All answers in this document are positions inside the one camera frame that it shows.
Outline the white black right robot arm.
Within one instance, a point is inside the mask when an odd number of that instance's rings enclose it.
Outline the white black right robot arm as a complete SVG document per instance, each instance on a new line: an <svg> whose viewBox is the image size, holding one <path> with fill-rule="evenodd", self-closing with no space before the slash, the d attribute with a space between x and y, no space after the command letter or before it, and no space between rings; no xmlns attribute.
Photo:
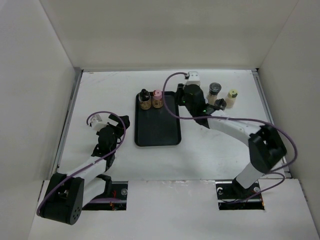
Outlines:
<svg viewBox="0 0 320 240"><path fill-rule="evenodd" d="M249 163L232 180L232 192L245 197L253 184L287 154L287 149L275 127L263 123L254 125L247 120L231 120L224 111L206 103L203 91L197 84L178 84L176 99L199 125L224 133L248 147Z"/></svg>

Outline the black pump cap spice bottle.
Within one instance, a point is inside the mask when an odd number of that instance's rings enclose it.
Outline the black pump cap spice bottle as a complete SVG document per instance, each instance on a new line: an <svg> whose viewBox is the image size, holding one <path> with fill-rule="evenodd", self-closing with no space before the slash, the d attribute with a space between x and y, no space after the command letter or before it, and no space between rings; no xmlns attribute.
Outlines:
<svg viewBox="0 0 320 240"><path fill-rule="evenodd" d="M138 94L139 105L142 110L149 110L151 108L151 95L146 89L142 89Z"/></svg>

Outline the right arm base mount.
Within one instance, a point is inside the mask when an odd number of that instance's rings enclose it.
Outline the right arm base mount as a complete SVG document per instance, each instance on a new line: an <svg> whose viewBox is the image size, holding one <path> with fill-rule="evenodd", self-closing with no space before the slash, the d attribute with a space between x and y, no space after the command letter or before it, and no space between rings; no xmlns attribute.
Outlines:
<svg viewBox="0 0 320 240"><path fill-rule="evenodd" d="M255 195L260 189L256 181L250 188L237 192L232 181L216 181L218 208L221 211L264 210L262 194Z"/></svg>

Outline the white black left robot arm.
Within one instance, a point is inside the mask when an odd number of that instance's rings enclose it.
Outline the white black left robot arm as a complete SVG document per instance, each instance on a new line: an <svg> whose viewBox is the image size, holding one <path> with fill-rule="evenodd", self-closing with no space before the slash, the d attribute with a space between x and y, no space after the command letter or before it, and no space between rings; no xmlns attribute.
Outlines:
<svg viewBox="0 0 320 240"><path fill-rule="evenodd" d="M115 161L115 153L123 143L130 127L129 116L118 116L112 112L108 118L116 124L104 122L102 112L91 114L86 123L97 135L89 159L68 173L54 173L48 183L36 215L74 225L83 210L125 210L128 185L114 183L106 174Z"/></svg>

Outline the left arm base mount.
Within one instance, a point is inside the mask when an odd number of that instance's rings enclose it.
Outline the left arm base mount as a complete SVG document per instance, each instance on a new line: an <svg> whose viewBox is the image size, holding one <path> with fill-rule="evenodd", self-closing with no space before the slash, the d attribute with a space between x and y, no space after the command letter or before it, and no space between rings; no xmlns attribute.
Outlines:
<svg viewBox="0 0 320 240"><path fill-rule="evenodd" d="M125 211L127 209L128 182L113 181L107 190L87 203L83 211Z"/></svg>

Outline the small black round cap bottle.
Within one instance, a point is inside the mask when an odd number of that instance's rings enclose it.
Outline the small black round cap bottle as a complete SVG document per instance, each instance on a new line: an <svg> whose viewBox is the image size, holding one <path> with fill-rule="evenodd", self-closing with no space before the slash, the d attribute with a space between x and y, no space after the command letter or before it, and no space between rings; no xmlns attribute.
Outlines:
<svg viewBox="0 0 320 240"><path fill-rule="evenodd" d="M217 99L217 100L215 101L214 105L215 105L218 109L224 111L224 110L226 109L227 103L226 103L226 101L225 101L223 98L221 98L221 99Z"/></svg>

